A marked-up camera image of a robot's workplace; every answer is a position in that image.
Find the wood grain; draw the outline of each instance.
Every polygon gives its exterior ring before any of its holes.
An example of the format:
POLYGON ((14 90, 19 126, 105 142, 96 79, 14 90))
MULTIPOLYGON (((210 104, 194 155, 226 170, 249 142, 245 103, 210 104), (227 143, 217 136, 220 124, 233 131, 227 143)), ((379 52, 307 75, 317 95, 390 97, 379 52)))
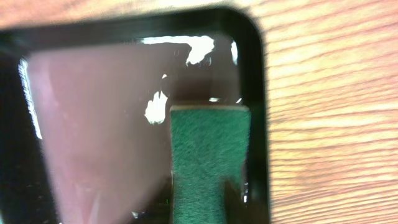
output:
POLYGON ((209 4, 268 43, 273 223, 398 223, 396 1, 3 0, 0 27, 209 4))

